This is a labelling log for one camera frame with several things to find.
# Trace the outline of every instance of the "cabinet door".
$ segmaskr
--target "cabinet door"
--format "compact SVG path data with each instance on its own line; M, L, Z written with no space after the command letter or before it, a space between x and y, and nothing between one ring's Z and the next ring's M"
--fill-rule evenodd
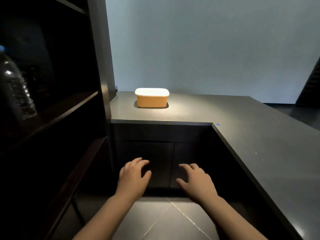
M174 143L117 140L116 149L120 168L134 158L142 157L150 161L142 169L142 175L148 170L152 172L148 186L169 187Z
M206 160L206 151L208 146L199 145L196 143L175 143L173 152L173 162L171 170L170 188L179 188L176 183L177 178L188 182L188 176L184 169L179 167L179 164L196 163L204 171L206 171L203 162Z

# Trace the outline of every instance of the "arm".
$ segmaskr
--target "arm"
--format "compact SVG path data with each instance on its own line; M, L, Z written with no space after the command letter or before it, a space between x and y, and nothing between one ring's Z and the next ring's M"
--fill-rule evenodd
M210 176L197 164L180 164L188 174L188 183L180 178L176 182L198 203L210 218L218 223L231 240L267 240L257 229L218 196Z
M95 216L75 235L73 240L112 239L122 219L146 190L151 171L147 171L141 177L141 169L148 163L148 160L142 160L141 157L126 163L120 170L115 195L106 201Z

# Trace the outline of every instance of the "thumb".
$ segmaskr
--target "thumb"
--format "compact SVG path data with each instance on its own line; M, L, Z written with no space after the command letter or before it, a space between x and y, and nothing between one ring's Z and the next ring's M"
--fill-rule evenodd
M184 191L187 191L188 183L186 183L185 181L183 181L180 178L177 178L176 182Z
M148 185L150 178L151 178L151 171L149 170L149 171L146 171L146 173L142 177L142 179L143 179L144 183L146 184L146 186Z

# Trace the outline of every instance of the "tile grout line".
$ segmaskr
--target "tile grout line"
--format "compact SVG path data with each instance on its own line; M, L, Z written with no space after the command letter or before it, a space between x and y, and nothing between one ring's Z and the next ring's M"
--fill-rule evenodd
M152 224L152 226L149 228L149 230L146 231L146 233L143 235L142 238L144 238L144 236L151 230L151 228L158 222L158 220L163 216L163 214L165 214L167 212L167 210L169 210L170 206L168 207L168 209L166 209L162 214L161 216L159 216L159 218L155 221L154 224Z
M173 204L181 213L182 215L184 215L192 224L194 224L199 231L201 231L207 238L209 238L209 236L207 234L204 233L203 230L201 230L189 217L187 217L171 200L169 200L171 202L171 204Z

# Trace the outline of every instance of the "dark countertop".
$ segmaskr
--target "dark countertop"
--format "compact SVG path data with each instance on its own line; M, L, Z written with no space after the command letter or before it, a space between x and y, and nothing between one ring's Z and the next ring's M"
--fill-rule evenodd
M167 108L146 109L118 92L110 107L111 123L212 125L300 236L319 238L320 131L248 96L170 94Z

